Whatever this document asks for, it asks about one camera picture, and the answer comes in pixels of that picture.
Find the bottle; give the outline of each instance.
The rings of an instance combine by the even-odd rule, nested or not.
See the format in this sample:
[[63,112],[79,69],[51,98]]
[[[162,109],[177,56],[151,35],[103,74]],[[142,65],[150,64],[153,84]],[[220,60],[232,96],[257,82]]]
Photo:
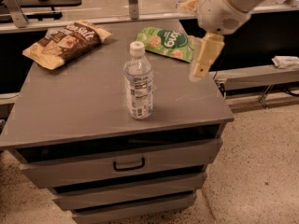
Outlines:
[[144,44],[135,41],[130,44],[131,60],[124,65],[124,83],[127,106],[131,116],[144,119],[152,112],[152,78],[150,62],[145,56]]

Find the drawer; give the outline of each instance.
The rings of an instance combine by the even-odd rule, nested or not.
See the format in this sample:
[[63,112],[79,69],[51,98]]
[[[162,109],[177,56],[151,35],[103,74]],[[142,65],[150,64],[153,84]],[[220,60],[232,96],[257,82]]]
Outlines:
[[175,175],[102,188],[67,192],[55,195],[53,201],[64,211],[76,210],[92,206],[148,199],[184,191],[196,191],[203,186],[205,180],[205,172]]
[[73,219],[78,224],[97,224],[128,217],[186,208],[193,205],[195,199],[195,193],[180,194],[140,203],[126,203],[123,205],[83,211],[74,214]]
[[38,187],[53,188],[212,163],[221,139],[143,147],[21,166]]

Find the concrete floor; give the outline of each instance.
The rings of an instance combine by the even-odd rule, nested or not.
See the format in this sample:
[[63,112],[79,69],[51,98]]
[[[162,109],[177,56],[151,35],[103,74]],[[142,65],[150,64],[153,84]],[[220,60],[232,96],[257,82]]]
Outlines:
[[[194,206],[109,224],[299,223],[298,98],[270,94],[268,110],[256,99],[227,103],[235,121],[224,131],[224,145]],[[0,155],[0,223],[74,224],[19,165],[8,152]]]

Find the green object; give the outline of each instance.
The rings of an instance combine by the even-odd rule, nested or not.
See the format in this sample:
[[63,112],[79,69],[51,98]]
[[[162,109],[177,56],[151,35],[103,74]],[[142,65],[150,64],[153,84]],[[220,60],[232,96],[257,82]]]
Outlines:
[[194,36],[146,27],[138,33],[137,41],[145,45],[147,51],[190,63],[193,58]]

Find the black handle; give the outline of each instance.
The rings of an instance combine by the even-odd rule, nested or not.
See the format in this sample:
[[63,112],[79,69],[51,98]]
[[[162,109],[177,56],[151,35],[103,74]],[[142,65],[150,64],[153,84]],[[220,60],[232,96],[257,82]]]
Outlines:
[[143,168],[145,164],[146,164],[146,160],[145,160],[145,158],[142,158],[141,164],[138,166],[130,167],[130,168],[118,168],[117,163],[115,161],[113,161],[113,168],[117,172],[126,172],[126,171],[132,171],[132,170]]

